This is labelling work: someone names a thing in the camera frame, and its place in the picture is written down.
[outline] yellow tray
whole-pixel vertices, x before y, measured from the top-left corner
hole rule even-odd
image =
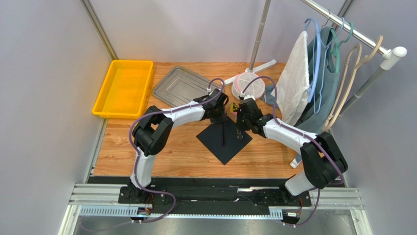
[[[139,118],[152,84],[152,61],[113,60],[93,107],[102,118]]]

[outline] wall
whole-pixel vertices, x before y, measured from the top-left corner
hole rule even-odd
[[[408,54],[386,72],[342,117],[334,129],[336,141],[349,164],[347,180],[358,187],[373,233],[415,234],[417,206],[415,1],[356,1],[347,19],[386,48],[406,47]],[[352,39],[343,47],[344,60]],[[370,49],[364,47],[364,54]],[[381,56],[360,68],[356,91],[378,68]]]
[[[57,234],[110,58],[77,0],[2,1],[0,35],[0,231]]]
[[[318,0],[337,13],[343,0]],[[92,0],[121,59],[249,62],[264,1]],[[257,61],[285,62],[304,20],[326,22],[301,1],[273,0]]]

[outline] beige hanger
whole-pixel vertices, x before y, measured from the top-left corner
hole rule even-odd
[[[368,63],[369,61],[371,61],[371,59],[373,58],[373,56],[378,52],[379,47],[382,44],[382,40],[384,39],[384,37],[379,36],[378,39],[376,40],[376,46],[375,48],[372,50],[372,52],[369,55],[365,55],[364,58],[362,58],[362,60],[360,60],[361,58],[361,54],[362,54],[362,45],[360,43],[356,44],[352,50],[350,50],[349,54],[347,55],[346,58],[346,62],[345,62],[345,71],[343,72],[343,77],[342,77],[342,81],[340,82],[339,85],[339,91],[337,93],[336,99],[334,101],[333,107],[330,111],[329,116],[326,118],[326,121],[324,122],[324,126],[323,126],[323,131],[328,131],[333,124],[335,123],[337,116],[339,116],[340,111],[342,110],[343,105],[346,102],[346,99],[348,98],[350,89],[352,88],[352,84],[353,81],[355,80],[355,76],[356,76],[356,71],[363,65]],[[355,66],[352,70],[352,73],[350,75],[350,80],[348,82],[348,85],[346,87],[346,91],[345,94],[343,95],[343,98],[339,104],[339,106],[337,107],[337,103],[339,101],[340,98],[340,94],[342,93],[342,88],[343,88],[343,84],[345,83],[345,78],[346,78],[346,74],[348,72],[348,67],[349,67],[349,60],[351,55],[357,51],[358,55],[356,57],[356,61],[355,61]]]

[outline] gray baking tray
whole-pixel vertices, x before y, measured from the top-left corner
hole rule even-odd
[[[155,87],[152,94],[163,102],[177,107],[207,95],[210,80],[182,66],[174,67]],[[211,90],[220,86],[212,83]]]

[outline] white towel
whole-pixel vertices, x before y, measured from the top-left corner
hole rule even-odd
[[[301,117],[308,103],[309,86],[307,32],[304,31],[295,42],[277,83],[277,105],[285,123],[293,126]]]

